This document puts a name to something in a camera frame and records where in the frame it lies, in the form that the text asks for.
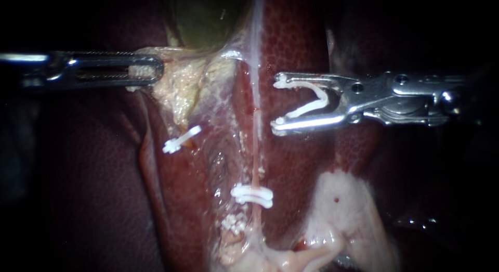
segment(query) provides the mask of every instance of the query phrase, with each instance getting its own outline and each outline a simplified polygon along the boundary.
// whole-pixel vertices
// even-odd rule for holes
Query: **surgical clip applier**
[[[329,89],[339,96],[336,109],[330,113],[279,117],[272,121],[272,132],[278,136],[299,134],[359,123],[363,118],[385,125],[424,124],[437,126],[460,113],[462,91],[467,87],[464,75],[402,74],[385,72],[363,79],[333,74],[281,72],[275,76],[275,87],[286,82],[293,87],[311,85]]]

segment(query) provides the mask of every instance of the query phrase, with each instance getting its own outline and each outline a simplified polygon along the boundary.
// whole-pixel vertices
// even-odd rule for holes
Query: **metal screw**
[[[360,122],[361,119],[362,115],[359,113],[355,113],[350,115],[350,117],[348,118],[348,122],[350,122],[351,124],[357,124]]]
[[[397,75],[397,76],[395,76],[395,82],[399,83],[400,85],[403,85],[403,84],[409,82],[409,77],[407,77],[407,75],[403,75],[403,74]]]
[[[463,100],[461,94],[457,90],[447,90],[440,96],[441,108],[450,115],[461,114]]]
[[[352,92],[360,94],[364,90],[364,86],[361,83],[355,83],[352,85]]]

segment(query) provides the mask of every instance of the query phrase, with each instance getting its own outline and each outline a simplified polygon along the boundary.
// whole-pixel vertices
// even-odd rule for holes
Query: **white fibrous tissue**
[[[201,131],[201,127],[199,125],[191,128],[185,134],[181,135],[179,138],[172,138],[165,142],[165,146],[163,147],[163,153],[173,154],[180,150],[180,146],[186,142],[191,137],[197,135]]]
[[[234,197],[236,203],[239,204],[247,202],[257,203],[265,209],[269,209],[273,205],[272,199],[274,193],[265,187],[254,188],[251,185],[236,184],[230,190],[230,194]]]
[[[246,228],[245,220],[246,218],[243,213],[239,213],[237,215],[228,214],[221,222],[221,225],[226,230],[232,231],[234,235],[238,235]]]

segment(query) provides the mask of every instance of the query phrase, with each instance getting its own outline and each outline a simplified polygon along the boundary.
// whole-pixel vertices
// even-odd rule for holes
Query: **white clip in jaws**
[[[317,96],[317,100],[309,102],[294,111],[288,112],[284,117],[286,118],[296,118],[307,112],[312,110],[321,109],[326,107],[329,104],[329,97],[327,93],[321,89],[320,87],[314,85],[313,83],[303,81],[303,80],[293,80],[288,81],[288,78],[285,74],[279,74],[277,82],[274,83],[274,87],[281,88],[295,88],[295,87],[303,87],[311,89]],[[282,124],[284,122],[283,117],[279,117],[275,120],[277,124]]]
[[[181,135],[179,138],[172,138],[169,141],[165,142],[165,146],[163,147],[163,153],[173,154],[180,150],[180,145],[186,142],[189,138],[197,135],[201,131],[201,127],[199,125],[191,128],[185,134]]]

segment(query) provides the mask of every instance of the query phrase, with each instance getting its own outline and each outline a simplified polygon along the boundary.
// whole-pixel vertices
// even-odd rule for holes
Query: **metal instrument jaw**
[[[0,53],[0,63],[17,67],[21,88],[36,92],[147,86],[157,82],[164,70],[155,56],[94,51]],[[128,75],[130,66],[150,66],[151,75],[132,78]]]
[[[401,74],[385,72],[362,79],[332,74],[281,72],[274,87],[316,86],[339,96],[337,107],[328,113],[305,113],[279,117],[270,123],[277,136],[333,129],[359,123],[363,118],[385,125],[441,125],[459,113],[458,89],[466,86],[462,75]]]

